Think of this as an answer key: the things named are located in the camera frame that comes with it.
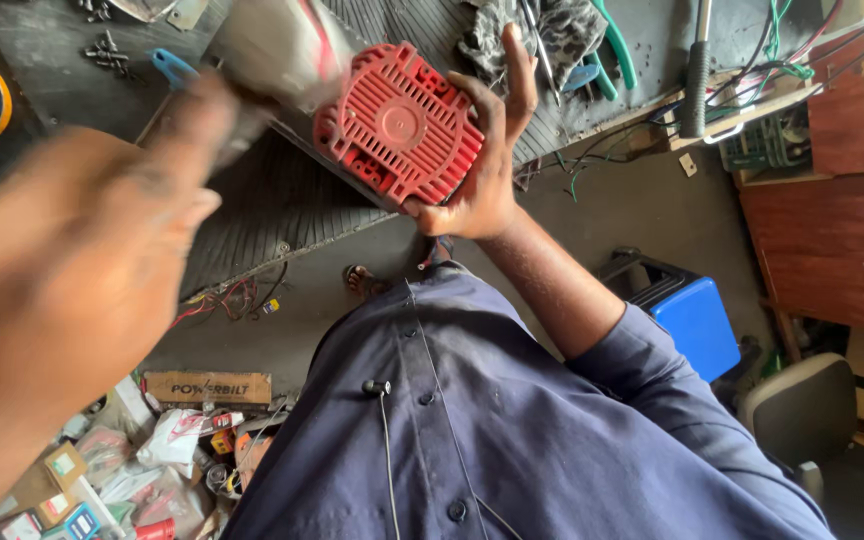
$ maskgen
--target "green pliers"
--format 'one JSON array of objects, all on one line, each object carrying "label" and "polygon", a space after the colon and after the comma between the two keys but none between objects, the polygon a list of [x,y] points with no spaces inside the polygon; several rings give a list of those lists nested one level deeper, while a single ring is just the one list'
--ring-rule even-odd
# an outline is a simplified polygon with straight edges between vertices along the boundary
[{"label": "green pliers", "polygon": [[[612,19],[609,12],[606,10],[605,0],[589,0],[592,6],[602,13],[602,17],[606,18],[608,26],[606,27],[606,40],[611,43],[612,49],[615,50],[615,55],[618,57],[618,65],[622,68],[622,78],[625,79],[625,88],[632,90],[639,85],[639,77],[636,76],[636,67],[632,63],[632,55],[629,54],[629,46],[625,44],[625,37],[622,37],[622,32],[618,29],[616,21]],[[618,92],[616,87],[609,79],[609,74],[606,73],[605,67],[602,65],[602,60],[599,59],[599,52],[595,51],[583,58],[587,65],[598,65],[599,75],[595,78],[595,84],[602,91],[608,101],[616,101]]]}]

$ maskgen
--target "metal rod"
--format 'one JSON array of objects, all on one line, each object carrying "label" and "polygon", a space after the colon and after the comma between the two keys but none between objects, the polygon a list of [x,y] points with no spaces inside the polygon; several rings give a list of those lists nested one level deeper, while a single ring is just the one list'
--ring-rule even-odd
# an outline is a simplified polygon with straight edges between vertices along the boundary
[{"label": "metal rod", "polygon": [[700,0],[699,4],[699,24],[695,27],[695,41],[709,41],[709,25],[712,21],[713,0]]},{"label": "metal rod", "polygon": [[562,101],[559,99],[559,91],[555,87],[555,77],[552,75],[552,63],[549,61],[548,53],[546,53],[546,45],[543,44],[543,37],[539,34],[539,23],[536,22],[536,16],[532,12],[532,7],[529,6],[528,0],[520,0],[522,11],[525,13],[525,21],[529,23],[529,30],[535,34],[535,50],[538,53],[538,62],[542,64],[542,70],[545,72],[545,78],[548,79],[549,88],[552,90],[552,96],[555,98],[555,104],[558,107],[562,106]]}]

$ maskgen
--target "shirt button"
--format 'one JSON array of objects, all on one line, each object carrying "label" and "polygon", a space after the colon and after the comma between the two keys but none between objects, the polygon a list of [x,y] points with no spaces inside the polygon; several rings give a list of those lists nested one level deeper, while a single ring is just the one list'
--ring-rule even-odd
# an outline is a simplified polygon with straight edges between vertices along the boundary
[{"label": "shirt button", "polygon": [[456,500],[448,506],[448,519],[455,523],[466,519],[466,504],[462,500]]}]

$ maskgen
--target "blurred hand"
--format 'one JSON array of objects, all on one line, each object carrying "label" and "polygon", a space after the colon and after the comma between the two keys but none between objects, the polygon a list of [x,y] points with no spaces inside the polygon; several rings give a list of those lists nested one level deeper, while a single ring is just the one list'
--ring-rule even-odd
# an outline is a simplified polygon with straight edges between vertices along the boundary
[{"label": "blurred hand", "polygon": [[446,204],[431,206],[414,198],[402,204],[426,237],[492,239],[505,231],[517,215],[512,190],[512,149],[529,125],[539,97],[535,59],[522,46],[518,25],[506,25],[502,44],[510,85],[505,103],[480,80],[455,72],[448,74],[450,83],[465,91],[475,103],[485,142],[462,185]]},{"label": "blurred hand", "polygon": [[0,396],[17,407],[86,405],[175,317],[188,248],[221,203],[202,185],[236,109],[210,73],[181,99],[148,150],[66,129],[0,182]]}]

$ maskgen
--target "cloth rag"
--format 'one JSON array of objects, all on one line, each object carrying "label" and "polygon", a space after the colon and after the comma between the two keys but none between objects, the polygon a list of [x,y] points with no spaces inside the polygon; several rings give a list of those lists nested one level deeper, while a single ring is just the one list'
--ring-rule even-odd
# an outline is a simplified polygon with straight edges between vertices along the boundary
[{"label": "cloth rag", "polygon": [[[522,10],[520,0],[464,0],[478,8],[471,30],[462,35],[458,49],[475,65],[476,75],[492,87],[505,73],[502,30],[510,22],[522,29],[525,50],[537,56],[537,41]],[[589,0],[526,0],[532,7],[538,32],[552,65],[556,90],[582,57],[602,44],[609,22]]]}]

